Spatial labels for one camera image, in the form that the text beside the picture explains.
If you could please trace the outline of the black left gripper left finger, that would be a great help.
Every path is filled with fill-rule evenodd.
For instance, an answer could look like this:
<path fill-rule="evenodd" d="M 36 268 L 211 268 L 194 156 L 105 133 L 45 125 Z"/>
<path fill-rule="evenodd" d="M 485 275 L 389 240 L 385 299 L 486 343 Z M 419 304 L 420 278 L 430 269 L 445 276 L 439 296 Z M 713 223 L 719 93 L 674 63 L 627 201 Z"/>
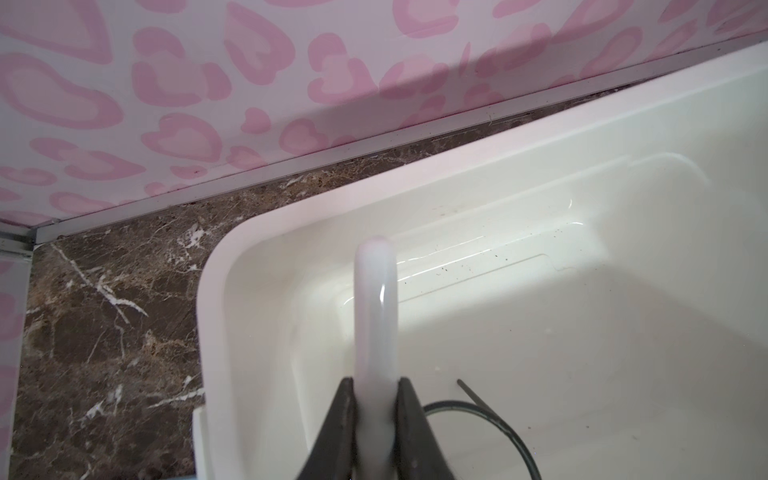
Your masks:
<path fill-rule="evenodd" d="M 352 377 L 336 390 L 318 437 L 297 480 L 347 480 L 356 465 L 357 404 Z"/>

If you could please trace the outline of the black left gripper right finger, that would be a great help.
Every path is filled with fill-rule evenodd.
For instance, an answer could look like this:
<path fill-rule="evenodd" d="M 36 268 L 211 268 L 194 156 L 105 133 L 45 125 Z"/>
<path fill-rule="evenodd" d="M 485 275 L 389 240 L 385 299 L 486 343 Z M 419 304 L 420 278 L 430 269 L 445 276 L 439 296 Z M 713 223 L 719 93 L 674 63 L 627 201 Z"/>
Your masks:
<path fill-rule="evenodd" d="M 401 377 L 395 404 L 394 465 L 404 480 L 453 480 L 412 382 Z"/>

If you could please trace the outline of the black wire ring stand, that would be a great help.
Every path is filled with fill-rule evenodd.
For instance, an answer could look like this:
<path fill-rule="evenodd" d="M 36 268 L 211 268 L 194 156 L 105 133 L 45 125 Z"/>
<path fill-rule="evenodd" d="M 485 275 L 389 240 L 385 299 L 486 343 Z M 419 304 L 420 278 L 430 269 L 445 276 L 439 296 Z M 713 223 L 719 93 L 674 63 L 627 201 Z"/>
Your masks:
<path fill-rule="evenodd" d="M 424 406 L 455 477 L 540 479 L 534 452 L 522 436 L 468 382 L 458 379 L 455 386 L 452 399 Z"/>

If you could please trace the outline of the white ceramic pestle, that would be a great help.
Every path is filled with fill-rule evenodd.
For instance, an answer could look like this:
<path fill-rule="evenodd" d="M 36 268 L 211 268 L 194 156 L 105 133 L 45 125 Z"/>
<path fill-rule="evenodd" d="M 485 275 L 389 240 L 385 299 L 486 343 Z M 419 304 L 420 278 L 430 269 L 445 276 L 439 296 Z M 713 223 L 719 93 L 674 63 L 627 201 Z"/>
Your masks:
<path fill-rule="evenodd" d="M 384 237 L 361 243 L 354 262 L 354 394 L 357 479 L 395 477 L 399 368 L 398 281 L 394 248 Z"/>

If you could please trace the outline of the white plastic storage box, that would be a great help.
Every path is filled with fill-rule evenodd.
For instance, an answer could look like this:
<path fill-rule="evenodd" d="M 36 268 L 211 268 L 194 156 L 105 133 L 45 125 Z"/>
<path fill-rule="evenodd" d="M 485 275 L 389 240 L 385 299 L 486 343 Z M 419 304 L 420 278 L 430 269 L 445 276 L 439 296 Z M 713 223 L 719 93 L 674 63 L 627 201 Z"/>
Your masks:
<path fill-rule="evenodd" d="M 207 479 L 292 479 L 397 258 L 399 370 L 467 383 L 547 479 L 767 475 L 767 47 L 249 219 L 197 318 Z"/>

